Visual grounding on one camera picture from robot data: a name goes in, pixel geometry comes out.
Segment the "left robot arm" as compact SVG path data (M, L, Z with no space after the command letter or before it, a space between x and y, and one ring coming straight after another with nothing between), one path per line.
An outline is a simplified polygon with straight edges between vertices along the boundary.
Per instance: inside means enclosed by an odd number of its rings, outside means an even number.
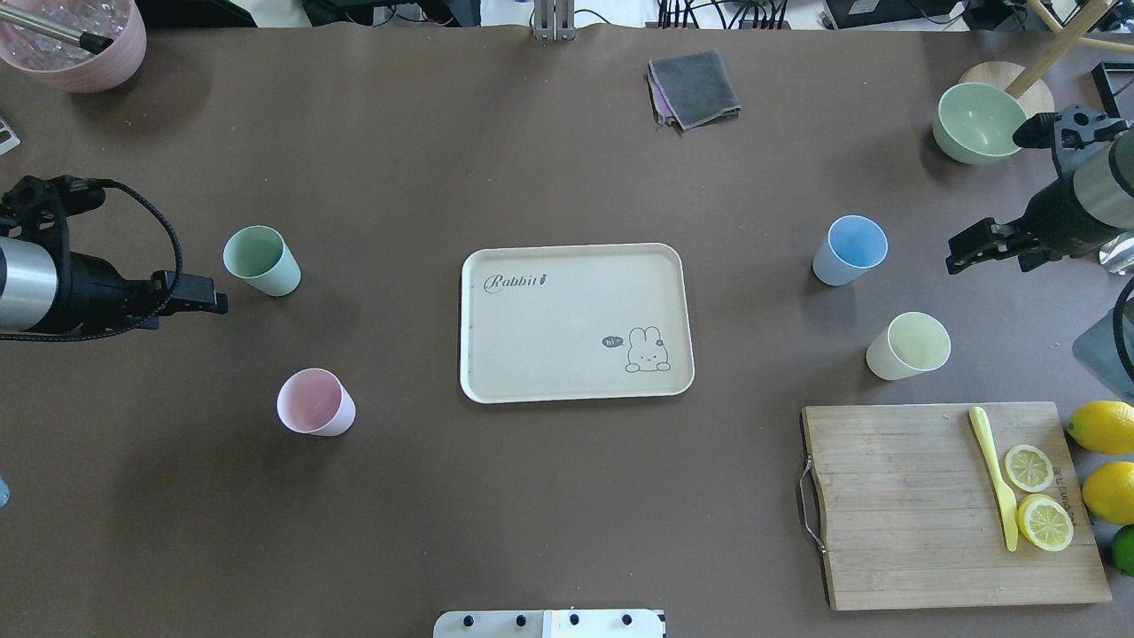
M229 304L214 280L160 270L127 280L105 260L70 254L70 275L43 246L3 238L5 331L45 338L105 337L127 327L156 330L160 316L181 312L226 315Z

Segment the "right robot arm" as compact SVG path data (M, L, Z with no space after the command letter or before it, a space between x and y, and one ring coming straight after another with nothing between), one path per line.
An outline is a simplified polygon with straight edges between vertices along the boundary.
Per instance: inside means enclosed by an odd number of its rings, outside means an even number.
M949 239L946 267L958 274L988 260L1018 260L1030 272L1065 257L1095 255L1111 275L1131 275L1131 133L1090 154L1029 199L1009 223L991 218ZM1075 358L1131 402L1131 282L1108 314L1075 340Z

